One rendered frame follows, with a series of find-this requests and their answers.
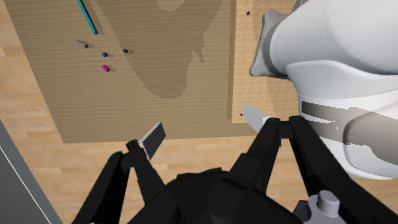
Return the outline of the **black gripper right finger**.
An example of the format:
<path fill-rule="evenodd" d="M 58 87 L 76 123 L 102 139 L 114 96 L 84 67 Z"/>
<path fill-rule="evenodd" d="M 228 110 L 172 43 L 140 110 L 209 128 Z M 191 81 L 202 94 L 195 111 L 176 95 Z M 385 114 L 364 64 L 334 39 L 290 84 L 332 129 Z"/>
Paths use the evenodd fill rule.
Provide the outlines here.
<path fill-rule="evenodd" d="M 289 139 L 307 194 L 304 224 L 398 224 L 398 215 L 350 178 L 302 116 L 289 121 L 242 104 L 258 133 L 208 197 L 213 224 L 238 224 L 253 187 L 266 195 L 281 139 Z"/>

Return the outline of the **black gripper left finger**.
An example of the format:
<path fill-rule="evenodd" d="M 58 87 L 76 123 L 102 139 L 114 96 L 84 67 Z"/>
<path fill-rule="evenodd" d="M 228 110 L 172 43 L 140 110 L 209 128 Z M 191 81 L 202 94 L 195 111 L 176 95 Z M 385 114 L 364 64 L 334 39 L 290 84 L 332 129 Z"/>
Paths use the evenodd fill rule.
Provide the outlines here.
<path fill-rule="evenodd" d="M 149 162 L 165 137 L 159 122 L 139 141 L 126 143 L 129 152 L 113 153 L 71 224 L 119 224 L 132 167 L 150 224 L 180 224 L 178 204 Z"/>

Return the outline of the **small magenta block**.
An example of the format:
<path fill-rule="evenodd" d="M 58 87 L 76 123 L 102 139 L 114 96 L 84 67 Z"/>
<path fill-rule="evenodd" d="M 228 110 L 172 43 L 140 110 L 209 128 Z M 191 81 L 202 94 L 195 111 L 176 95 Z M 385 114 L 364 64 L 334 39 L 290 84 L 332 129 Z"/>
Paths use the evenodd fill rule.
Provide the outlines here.
<path fill-rule="evenodd" d="M 110 71 L 110 69 L 109 69 L 106 65 L 103 65 L 102 68 L 103 68 L 106 72 L 109 72 L 109 71 Z"/>

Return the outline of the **turquoise rod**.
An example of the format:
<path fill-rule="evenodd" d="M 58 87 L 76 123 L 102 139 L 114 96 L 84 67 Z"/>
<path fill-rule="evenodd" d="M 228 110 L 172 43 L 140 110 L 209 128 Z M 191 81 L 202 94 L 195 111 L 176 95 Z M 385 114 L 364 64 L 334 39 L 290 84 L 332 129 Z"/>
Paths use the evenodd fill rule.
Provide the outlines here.
<path fill-rule="evenodd" d="M 86 7 L 85 7 L 83 1 L 82 1 L 82 0 L 77 0 L 77 2 L 78 2 L 78 4 L 79 4 L 79 6 L 80 6 L 80 8 L 81 8 L 81 10 L 82 10 L 82 12 L 83 12 L 83 14 L 84 14 L 86 20 L 87 20 L 87 22 L 88 22 L 88 24 L 89 24 L 89 26 L 90 26 L 92 32 L 93 32 L 94 34 L 98 34 L 98 32 L 97 32 L 97 30 L 96 30 L 96 28 L 95 28 L 95 26 L 94 26 L 94 23 L 93 23 L 93 21 L 92 21 L 90 15 L 89 15 L 89 13 L 88 13 Z"/>

